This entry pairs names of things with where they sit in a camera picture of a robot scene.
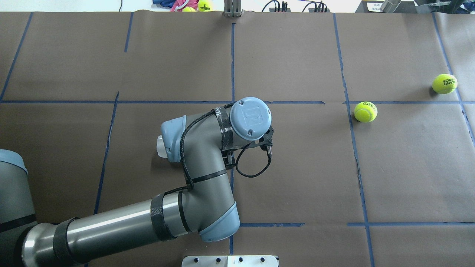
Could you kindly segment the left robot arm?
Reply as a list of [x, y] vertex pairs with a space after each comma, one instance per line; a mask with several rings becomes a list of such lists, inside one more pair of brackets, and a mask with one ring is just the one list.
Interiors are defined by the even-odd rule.
[[239, 212], [227, 171], [237, 169], [236, 150], [260, 146], [272, 160], [272, 114], [253, 97], [162, 123], [157, 154], [180, 163], [184, 187], [152, 199], [38, 223], [22, 157], [1, 150], [1, 266], [75, 267], [155, 242], [197, 232], [204, 242], [234, 235]]

